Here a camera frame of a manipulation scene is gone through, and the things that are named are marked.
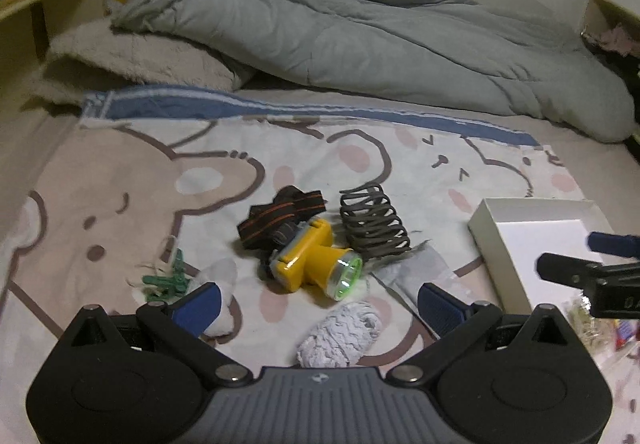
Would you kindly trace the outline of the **green plastic clips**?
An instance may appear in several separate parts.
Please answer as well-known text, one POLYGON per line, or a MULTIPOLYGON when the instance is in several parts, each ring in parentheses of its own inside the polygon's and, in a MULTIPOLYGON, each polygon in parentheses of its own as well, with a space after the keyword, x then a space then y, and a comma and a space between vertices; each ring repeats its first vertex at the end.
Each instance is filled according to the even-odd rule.
POLYGON ((126 284, 146 302, 174 303, 186 296, 192 282, 176 235, 166 236, 152 259, 136 268, 145 273, 139 278, 127 278, 126 284))

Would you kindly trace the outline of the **grey quilted duvet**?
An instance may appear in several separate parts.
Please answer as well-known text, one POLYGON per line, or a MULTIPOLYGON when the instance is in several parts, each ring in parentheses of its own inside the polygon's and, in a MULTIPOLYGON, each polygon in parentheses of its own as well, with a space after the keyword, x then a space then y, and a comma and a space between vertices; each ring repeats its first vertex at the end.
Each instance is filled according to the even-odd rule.
POLYGON ((625 82, 554 19, 473 0, 130 0, 115 27, 208 46, 300 86, 634 132, 625 82))

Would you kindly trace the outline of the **wooden headboard shelf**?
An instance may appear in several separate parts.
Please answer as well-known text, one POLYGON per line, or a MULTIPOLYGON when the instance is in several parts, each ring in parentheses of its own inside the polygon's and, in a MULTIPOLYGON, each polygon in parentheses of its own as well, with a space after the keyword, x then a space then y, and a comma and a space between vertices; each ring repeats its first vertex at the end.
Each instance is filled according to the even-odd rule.
POLYGON ((1 89, 18 86, 50 41, 104 16, 104 0, 1 0, 1 89))

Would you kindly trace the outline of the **pink clothes in cabinet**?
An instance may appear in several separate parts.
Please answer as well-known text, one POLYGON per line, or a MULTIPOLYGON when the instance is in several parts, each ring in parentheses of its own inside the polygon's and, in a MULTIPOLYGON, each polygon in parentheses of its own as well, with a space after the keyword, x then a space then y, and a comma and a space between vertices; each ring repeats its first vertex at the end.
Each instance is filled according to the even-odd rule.
POLYGON ((605 52, 617 53, 623 57, 639 56, 639 42, 631 37, 622 24, 598 34, 584 30, 582 38, 588 44, 596 46, 605 52))

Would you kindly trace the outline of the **bag of rubber bands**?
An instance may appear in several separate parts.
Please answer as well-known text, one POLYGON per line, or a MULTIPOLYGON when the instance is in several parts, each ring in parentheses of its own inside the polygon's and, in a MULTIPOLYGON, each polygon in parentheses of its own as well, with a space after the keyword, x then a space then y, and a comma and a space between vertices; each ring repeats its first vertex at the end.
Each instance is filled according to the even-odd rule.
POLYGON ((576 296, 564 302, 562 310, 570 326, 592 355, 605 353, 614 348, 611 321, 594 317, 590 312, 591 302, 587 297, 576 296))

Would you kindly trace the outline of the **colourful patterned card box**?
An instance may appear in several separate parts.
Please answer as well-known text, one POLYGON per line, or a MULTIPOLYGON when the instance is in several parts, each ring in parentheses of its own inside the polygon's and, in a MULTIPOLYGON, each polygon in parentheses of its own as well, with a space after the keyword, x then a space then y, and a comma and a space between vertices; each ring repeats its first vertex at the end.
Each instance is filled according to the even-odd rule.
POLYGON ((613 320, 615 347, 620 350, 638 338, 638 320, 613 320))

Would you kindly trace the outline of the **wooden side cabinet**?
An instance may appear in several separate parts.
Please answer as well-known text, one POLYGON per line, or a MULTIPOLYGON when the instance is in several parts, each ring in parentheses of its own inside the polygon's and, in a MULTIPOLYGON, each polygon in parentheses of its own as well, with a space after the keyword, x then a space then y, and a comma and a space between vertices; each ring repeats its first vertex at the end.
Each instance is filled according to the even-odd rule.
MULTIPOLYGON (((582 38, 584 30, 598 34, 612 29, 618 24, 622 24, 631 37, 639 42, 639 16, 637 14, 611 0, 589 0, 580 25, 580 37, 582 38)), ((603 65, 631 81, 639 80, 639 56, 623 57, 617 53, 605 52, 588 44, 583 38, 582 43, 603 65)))

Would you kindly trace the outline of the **grey pouch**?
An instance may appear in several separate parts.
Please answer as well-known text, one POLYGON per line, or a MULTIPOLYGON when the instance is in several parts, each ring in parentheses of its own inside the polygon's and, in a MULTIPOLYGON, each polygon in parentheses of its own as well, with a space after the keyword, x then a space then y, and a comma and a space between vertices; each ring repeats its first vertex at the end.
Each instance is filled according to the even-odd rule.
POLYGON ((472 316, 471 291, 428 243, 376 260, 371 274, 440 339, 472 316))

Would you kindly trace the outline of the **yellow headlamp with strap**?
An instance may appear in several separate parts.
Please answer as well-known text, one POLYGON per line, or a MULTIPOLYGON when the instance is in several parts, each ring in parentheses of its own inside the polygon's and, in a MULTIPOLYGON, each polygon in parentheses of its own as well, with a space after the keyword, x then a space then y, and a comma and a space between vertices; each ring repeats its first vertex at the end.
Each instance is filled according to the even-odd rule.
POLYGON ((269 204, 250 207, 236 229, 244 249, 259 251, 265 272, 288 292, 314 285, 340 302, 359 279, 363 260, 352 248, 334 245, 326 202, 318 190, 281 188, 269 204))

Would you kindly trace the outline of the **white patterned cloth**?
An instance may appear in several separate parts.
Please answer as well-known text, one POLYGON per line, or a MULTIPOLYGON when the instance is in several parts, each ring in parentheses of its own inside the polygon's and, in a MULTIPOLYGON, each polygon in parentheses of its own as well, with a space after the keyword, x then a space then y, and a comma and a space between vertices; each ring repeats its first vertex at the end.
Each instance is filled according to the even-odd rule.
POLYGON ((364 357, 383 330, 378 312, 367 301, 350 302, 332 311, 299 343, 301 368, 349 368, 364 357))

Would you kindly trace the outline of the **white cardboard box lid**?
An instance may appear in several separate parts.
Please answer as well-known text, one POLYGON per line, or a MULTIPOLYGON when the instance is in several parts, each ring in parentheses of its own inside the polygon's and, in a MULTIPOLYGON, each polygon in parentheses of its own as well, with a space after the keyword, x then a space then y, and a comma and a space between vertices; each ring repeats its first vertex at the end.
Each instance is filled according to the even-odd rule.
MULTIPOLYGON (((483 200, 469 220, 474 238, 503 309, 528 314, 539 303, 552 303, 563 314, 564 302, 582 293, 539 278, 537 259, 545 252, 604 264, 623 263, 620 256, 591 251, 592 232, 613 229, 590 200, 491 198, 483 200)), ((623 349, 592 355, 613 397, 613 411, 601 441, 639 441, 639 341, 623 349)))

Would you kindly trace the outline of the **dark brown wavy band holder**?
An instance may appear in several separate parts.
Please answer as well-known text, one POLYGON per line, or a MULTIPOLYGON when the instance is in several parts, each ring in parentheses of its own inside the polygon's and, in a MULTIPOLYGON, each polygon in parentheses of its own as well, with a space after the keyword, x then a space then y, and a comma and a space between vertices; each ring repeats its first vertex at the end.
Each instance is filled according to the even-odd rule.
POLYGON ((363 260, 400 256, 411 249, 405 225, 380 184, 369 182, 340 194, 346 240, 363 260))

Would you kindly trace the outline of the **beige fluffy pillow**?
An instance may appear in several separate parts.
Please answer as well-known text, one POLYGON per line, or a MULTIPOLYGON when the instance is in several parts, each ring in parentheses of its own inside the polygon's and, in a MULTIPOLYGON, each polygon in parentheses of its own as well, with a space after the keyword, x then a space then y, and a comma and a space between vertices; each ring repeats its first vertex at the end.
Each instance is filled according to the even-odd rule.
POLYGON ((86 94, 134 84, 197 86, 234 92, 254 69, 204 45, 162 34, 116 30, 107 18, 55 37, 43 65, 30 79, 33 97, 81 105, 86 94))

